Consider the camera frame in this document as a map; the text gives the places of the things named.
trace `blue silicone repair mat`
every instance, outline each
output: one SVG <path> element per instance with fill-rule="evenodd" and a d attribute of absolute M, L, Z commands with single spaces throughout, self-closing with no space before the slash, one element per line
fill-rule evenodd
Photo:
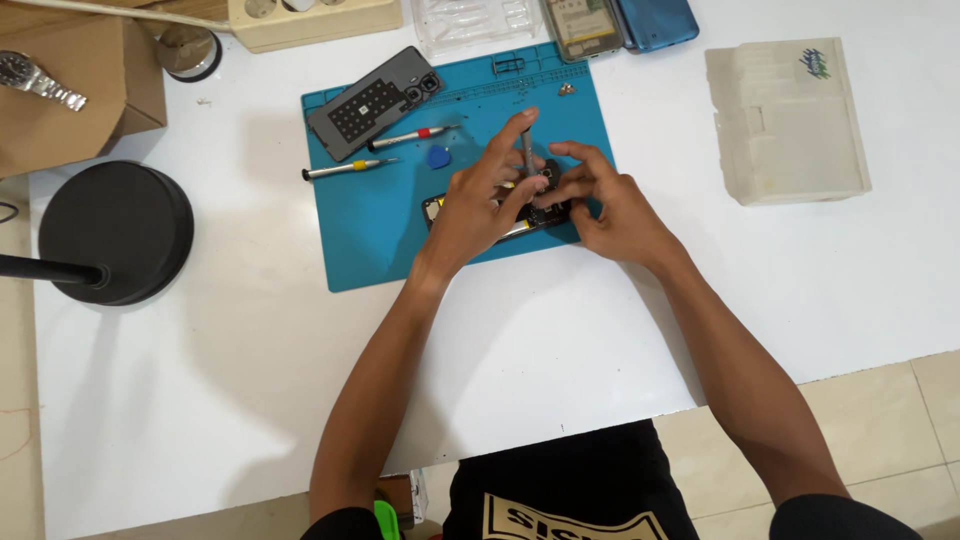
<path fill-rule="evenodd" d="M 596 90 L 585 61 L 564 64 L 553 43 L 438 66 L 444 90 L 395 123 L 379 137 L 419 128 L 463 124 L 432 138 L 400 142 L 375 153 L 367 149 L 354 160 L 400 158 L 375 169 L 342 173 L 313 181 L 317 216 L 324 245 L 326 284 L 332 292 L 407 277 L 414 256 L 426 239 L 420 203 L 446 191 L 450 175 L 480 158 L 487 141 L 507 118 L 531 105 L 540 108 L 532 129 L 534 150 L 549 158 L 546 144 L 579 140 L 594 144 L 612 158 Z M 558 95 L 563 83 L 577 91 Z M 346 86 L 304 94 L 303 117 Z M 306 128 L 312 168 L 336 164 Z M 431 170 L 430 146 L 448 148 L 453 162 Z M 559 158 L 561 170 L 576 162 Z M 530 233 L 491 247 L 471 261 L 482 262 L 580 241 L 572 223 Z"/>

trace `white table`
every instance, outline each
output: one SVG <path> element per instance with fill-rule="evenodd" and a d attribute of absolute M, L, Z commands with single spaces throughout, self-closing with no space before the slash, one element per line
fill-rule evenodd
<path fill-rule="evenodd" d="M 697 0 L 693 11 L 695 41 L 591 63 L 621 170 L 796 382 L 960 348 L 960 4 Z M 167 80 L 170 127 L 111 152 L 180 183 L 196 238 L 179 277 L 139 306 L 86 306 L 36 284 L 50 540 L 306 490 L 327 413 L 401 283 L 327 291 L 300 180 L 300 95 L 416 43 L 405 20 L 258 56 L 226 38 L 214 77 Z M 874 191 L 742 208 L 724 190 L 704 50 L 829 36 L 844 39 Z M 96 161 L 32 175 L 34 230 L 56 189 Z M 695 406 L 676 323 L 638 275 L 579 246 L 461 272 L 387 469 Z"/>

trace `tiled floor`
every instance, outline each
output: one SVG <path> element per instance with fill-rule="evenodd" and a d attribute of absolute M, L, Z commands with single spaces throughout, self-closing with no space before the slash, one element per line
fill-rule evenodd
<path fill-rule="evenodd" d="M 25 183 L 0 183 L 0 200 L 25 201 Z M 0 253 L 29 255 L 29 218 L 0 225 Z M 30 284 L 0 280 L 0 539 L 41 540 L 36 364 Z M 804 384 L 840 476 L 853 497 L 919 530 L 960 538 L 960 351 Z M 759 478 L 703 407 L 655 419 L 674 478 L 704 540 L 767 538 L 774 507 Z M 440 532 L 455 463 L 424 469 L 427 522 Z M 304 494 L 87 540 L 296 540 L 307 527 Z"/>

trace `black shirt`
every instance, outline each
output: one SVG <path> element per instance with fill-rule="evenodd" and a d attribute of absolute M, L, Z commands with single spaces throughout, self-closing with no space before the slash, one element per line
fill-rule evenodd
<path fill-rule="evenodd" d="M 780 505 L 771 540 L 919 540 L 866 504 L 803 495 Z M 444 540 L 698 540 L 653 422 L 464 459 Z M 382 540 L 372 512 L 343 508 L 302 540 Z"/>

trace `white cable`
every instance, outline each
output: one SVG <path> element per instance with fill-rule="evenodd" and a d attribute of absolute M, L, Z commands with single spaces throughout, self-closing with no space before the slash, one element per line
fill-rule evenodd
<path fill-rule="evenodd" d="M 30 4 L 32 6 L 43 6 L 45 8 L 60 8 L 63 10 L 74 10 L 77 12 L 103 13 L 106 15 L 119 15 L 122 17 L 134 17 L 141 19 L 162 20 L 166 22 L 179 22 L 190 26 L 199 26 L 216 32 L 230 32 L 230 25 L 227 22 L 214 22 L 212 20 L 200 19 L 197 17 L 188 17 L 186 15 L 176 15 L 173 13 L 151 12 L 149 10 L 135 10 L 133 8 L 117 8 L 115 6 L 104 6 L 101 4 L 88 4 L 86 2 L 72 2 L 70 0 L 11 0 L 21 4 Z"/>

